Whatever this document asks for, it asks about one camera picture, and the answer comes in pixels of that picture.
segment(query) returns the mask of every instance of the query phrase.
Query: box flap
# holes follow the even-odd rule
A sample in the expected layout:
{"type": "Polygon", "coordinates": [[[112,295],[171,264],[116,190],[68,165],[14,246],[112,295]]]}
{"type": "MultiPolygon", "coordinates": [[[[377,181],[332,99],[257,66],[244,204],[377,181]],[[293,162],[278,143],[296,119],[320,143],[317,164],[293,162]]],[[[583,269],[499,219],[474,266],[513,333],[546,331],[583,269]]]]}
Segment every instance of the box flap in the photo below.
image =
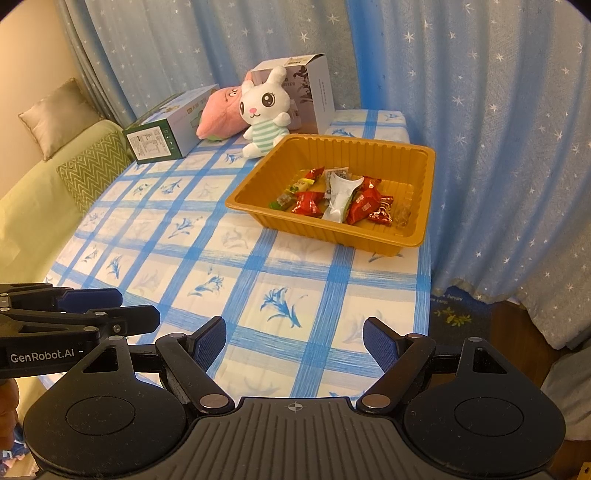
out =
{"type": "Polygon", "coordinates": [[[323,53],[315,53],[313,55],[300,55],[296,57],[286,57],[284,59],[263,60],[259,65],[252,69],[253,72],[260,72],[262,70],[271,70],[278,65],[284,67],[293,67],[298,65],[306,65],[317,57],[323,56],[323,53]]]}

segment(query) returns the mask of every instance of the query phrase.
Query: white cardboard box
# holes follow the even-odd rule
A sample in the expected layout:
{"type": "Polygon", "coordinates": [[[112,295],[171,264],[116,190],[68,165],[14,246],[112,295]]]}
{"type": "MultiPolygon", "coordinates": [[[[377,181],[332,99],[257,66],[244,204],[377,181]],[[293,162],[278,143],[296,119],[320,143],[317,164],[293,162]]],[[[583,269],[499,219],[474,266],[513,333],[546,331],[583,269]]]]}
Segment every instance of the white cardboard box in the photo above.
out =
{"type": "Polygon", "coordinates": [[[324,133],[335,115],[326,55],[319,53],[262,61],[252,69],[254,84],[265,83],[271,70],[278,65],[287,70],[283,88],[292,100],[290,131],[324,133]]]}
{"type": "Polygon", "coordinates": [[[177,160],[200,140],[197,126],[217,84],[189,90],[158,105],[124,130],[138,163],[177,160]]]}

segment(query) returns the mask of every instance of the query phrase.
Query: pink plush toy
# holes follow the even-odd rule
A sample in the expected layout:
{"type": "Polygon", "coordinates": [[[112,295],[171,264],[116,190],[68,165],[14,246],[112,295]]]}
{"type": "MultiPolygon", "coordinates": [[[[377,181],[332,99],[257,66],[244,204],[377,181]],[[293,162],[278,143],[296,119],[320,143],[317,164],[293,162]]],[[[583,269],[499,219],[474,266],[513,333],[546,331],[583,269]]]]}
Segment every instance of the pink plush toy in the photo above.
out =
{"type": "MultiPolygon", "coordinates": [[[[249,71],[244,80],[252,80],[249,71]]],[[[197,127],[197,136],[204,140],[222,140],[241,132],[248,124],[240,115],[242,87],[227,87],[214,92],[207,100],[197,127]]]]}

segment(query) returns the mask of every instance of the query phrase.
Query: bunny eye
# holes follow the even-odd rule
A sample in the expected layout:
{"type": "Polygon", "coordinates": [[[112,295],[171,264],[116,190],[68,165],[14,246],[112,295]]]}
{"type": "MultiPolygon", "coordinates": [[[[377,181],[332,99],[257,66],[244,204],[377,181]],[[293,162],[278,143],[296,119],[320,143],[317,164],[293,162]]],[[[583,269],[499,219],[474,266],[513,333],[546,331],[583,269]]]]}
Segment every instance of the bunny eye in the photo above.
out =
{"type": "Polygon", "coordinates": [[[275,104],[275,95],[268,92],[262,96],[261,102],[266,107],[273,106],[275,104]]]}

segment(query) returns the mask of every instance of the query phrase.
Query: orange plastic tray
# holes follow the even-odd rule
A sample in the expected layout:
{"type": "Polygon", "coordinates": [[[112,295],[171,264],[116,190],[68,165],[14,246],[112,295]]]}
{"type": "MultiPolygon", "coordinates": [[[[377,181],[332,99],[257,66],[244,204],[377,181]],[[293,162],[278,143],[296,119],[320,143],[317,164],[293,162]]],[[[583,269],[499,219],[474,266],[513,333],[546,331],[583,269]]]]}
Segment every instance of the orange plastic tray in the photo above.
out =
{"type": "MultiPolygon", "coordinates": [[[[250,213],[267,228],[392,256],[402,247],[423,243],[434,169],[435,152],[428,147],[363,138],[288,135],[234,190],[226,206],[250,213]],[[397,228],[365,219],[347,225],[269,208],[302,171],[318,167],[349,167],[355,178],[382,179],[378,190],[394,197],[392,212],[397,205],[410,205],[408,223],[397,228]]],[[[322,187],[315,184],[312,189],[322,187]]]]}

